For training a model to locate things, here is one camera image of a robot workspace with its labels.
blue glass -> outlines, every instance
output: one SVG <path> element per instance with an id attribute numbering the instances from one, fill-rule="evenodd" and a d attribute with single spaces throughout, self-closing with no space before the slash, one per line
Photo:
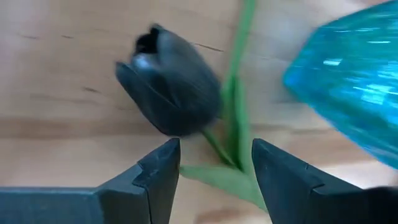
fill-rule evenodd
<path id="1" fill-rule="evenodd" d="M 320 27 L 284 83 L 337 130 L 398 169 L 398 1 Z"/>

black tulip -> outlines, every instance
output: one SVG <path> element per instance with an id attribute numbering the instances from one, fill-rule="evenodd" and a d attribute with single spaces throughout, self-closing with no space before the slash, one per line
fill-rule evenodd
<path id="1" fill-rule="evenodd" d="M 168 136 L 198 132 L 219 113 L 220 83 L 211 68 L 186 40 L 157 24 L 137 39 L 130 63 L 116 64 L 116 76 Z"/>

tulip leaf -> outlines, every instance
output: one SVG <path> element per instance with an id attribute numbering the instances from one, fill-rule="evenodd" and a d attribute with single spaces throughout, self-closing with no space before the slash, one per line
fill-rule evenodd
<path id="1" fill-rule="evenodd" d="M 229 63 L 227 80 L 224 83 L 222 92 L 224 103 L 223 119 L 226 125 L 226 151 L 234 163 L 237 164 L 237 168 L 250 175 L 254 173 L 254 168 L 251 159 L 249 124 L 243 85 L 240 82 L 238 73 L 251 28 L 255 3 L 255 0 L 245 0 L 243 14 L 239 19 L 233 54 Z"/>
<path id="2" fill-rule="evenodd" d="M 264 200 L 249 175 L 229 167 L 181 166 L 180 173 L 185 178 L 198 180 L 212 187 L 224 190 L 242 200 L 246 200 L 266 210 Z"/>
<path id="3" fill-rule="evenodd" d="M 213 132 L 211 132 L 209 129 L 204 129 L 201 133 L 210 143 L 210 145 L 213 147 L 218 157 L 221 159 L 221 161 L 224 164 L 236 167 L 236 164 L 234 163 L 232 158 L 230 158 L 230 156 L 226 153 L 225 148 L 223 147 L 223 145 L 221 145 L 221 143 L 219 142 L 219 140 L 217 139 L 217 137 L 214 135 Z"/>

wooden surface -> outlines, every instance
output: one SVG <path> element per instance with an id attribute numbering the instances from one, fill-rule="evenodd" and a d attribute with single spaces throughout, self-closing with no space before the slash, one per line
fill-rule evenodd
<path id="1" fill-rule="evenodd" d="M 255 136 L 361 187 L 396 171 L 332 130 L 282 87 L 314 28 L 381 0 L 259 0 L 241 75 Z M 158 22 L 194 44 L 223 77 L 242 0 L 0 1 L 0 185 L 95 186 L 167 138 L 114 77 L 132 41 Z M 200 136 L 184 164 L 214 162 Z M 259 210 L 180 179 L 170 223 L 264 223 Z"/>

wood grain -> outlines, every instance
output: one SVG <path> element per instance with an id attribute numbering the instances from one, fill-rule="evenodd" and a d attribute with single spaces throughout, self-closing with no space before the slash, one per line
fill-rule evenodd
<path id="1" fill-rule="evenodd" d="M 258 1 L 241 71 L 254 136 L 347 181 L 378 175 L 369 179 L 379 185 L 396 183 L 395 171 L 331 129 L 281 84 L 281 75 L 316 27 L 380 2 Z M 241 4 L 1 1 L 0 185 L 98 185 L 162 144 L 167 138 L 144 119 L 114 78 L 115 61 L 125 60 L 135 37 L 159 22 L 190 41 L 223 79 Z M 216 163 L 205 140 L 185 139 L 182 163 L 203 162 Z M 371 169 L 358 163 L 369 163 Z M 366 178 L 356 183 L 368 186 Z M 269 222 L 253 221 L 256 209 L 181 178 L 170 222 Z"/>

